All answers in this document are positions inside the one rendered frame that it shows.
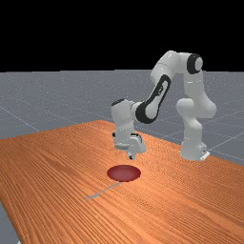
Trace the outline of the grey fork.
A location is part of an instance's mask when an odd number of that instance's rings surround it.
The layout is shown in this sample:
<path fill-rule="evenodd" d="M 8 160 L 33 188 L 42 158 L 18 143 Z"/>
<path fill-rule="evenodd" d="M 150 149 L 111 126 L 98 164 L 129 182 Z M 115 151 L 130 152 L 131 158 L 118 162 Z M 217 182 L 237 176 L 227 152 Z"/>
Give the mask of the grey fork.
<path fill-rule="evenodd" d="M 115 183 L 115 184 L 113 184 L 113 185 L 110 185 L 109 187 L 103 189 L 102 191 L 100 191 L 100 192 L 98 192 L 98 193 L 94 193 L 94 194 L 92 194 L 92 195 L 87 195 L 87 196 L 85 196 L 85 197 L 86 197 L 86 198 L 90 198 L 90 199 L 95 199 L 95 198 L 98 197 L 100 194 L 102 194 L 102 193 L 104 193 L 104 192 L 106 192 L 106 191 L 108 191 L 108 190 L 110 190 L 110 189 L 112 189 L 112 188 L 114 188 L 114 187 L 116 187 L 116 186 L 119 186 L 119 185 L 122 185 L 122 182 L 118 182 L 118 183 Z"/>

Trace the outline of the red plate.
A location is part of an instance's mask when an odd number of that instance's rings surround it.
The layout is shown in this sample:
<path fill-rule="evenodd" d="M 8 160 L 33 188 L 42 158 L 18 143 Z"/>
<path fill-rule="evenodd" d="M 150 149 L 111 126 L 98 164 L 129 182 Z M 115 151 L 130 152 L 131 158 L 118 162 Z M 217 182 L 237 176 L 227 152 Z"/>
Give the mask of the red plate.
<path fill-rule="evenodd" d="M 107 171 L 107 176 L 118 182 L 134 181 L 140 175 L 140 170 L 132 165 L 117 165 Z"/>

